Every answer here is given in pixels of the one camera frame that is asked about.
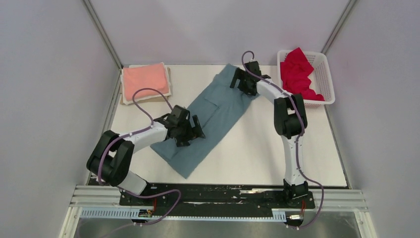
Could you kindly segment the grey-blue t shirt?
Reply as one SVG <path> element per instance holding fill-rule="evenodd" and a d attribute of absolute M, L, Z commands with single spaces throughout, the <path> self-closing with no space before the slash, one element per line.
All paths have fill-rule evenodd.
<path fill-rule="evenodd" d="M 237 67 L 227 64 L 187 108 L 197 115 L 205 138 L 194 139 L 186 147 L 177 147 L 172 139 L 150 146 L 183 178 L 191 175 L 255 99 L 230 88 L 236 70 Z"/>

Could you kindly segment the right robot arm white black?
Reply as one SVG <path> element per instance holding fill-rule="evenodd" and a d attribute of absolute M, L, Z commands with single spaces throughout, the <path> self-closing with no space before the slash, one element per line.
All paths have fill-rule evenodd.
<path fill-rule="evenodd" d="M 287 206 L 297 206 L 309 193 L 308 182 L 299 163 L 302 136 L 308 124 L 303 97 L 286 92 L 270 76 L 262 75 L 257 61 L 244 64 L 243 69 L 236 69 L 230 88 L 238 88 L 248 96 L 263 96 L 273 104 L 274 128 L 282 139 L 285 158 L 281 198 Z"/>

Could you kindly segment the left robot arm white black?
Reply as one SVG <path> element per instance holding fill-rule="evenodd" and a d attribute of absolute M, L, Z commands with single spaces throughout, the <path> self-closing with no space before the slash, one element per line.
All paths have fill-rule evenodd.
<path fill-rule="evenodd" d="M 118 187 L 132 194 L 139 205 L 151 200 L 149 183 L 130 171 L 132 156 L 152 144 L 174 140 L 177 147 L 189 146 L 192 140 L 205 138 L 197 115 L 181 106 L 152 120 L 150 126 L 126 134 L 105 131 L 87 160 L 86 168 L 98 177 L 101 184 Z"/>

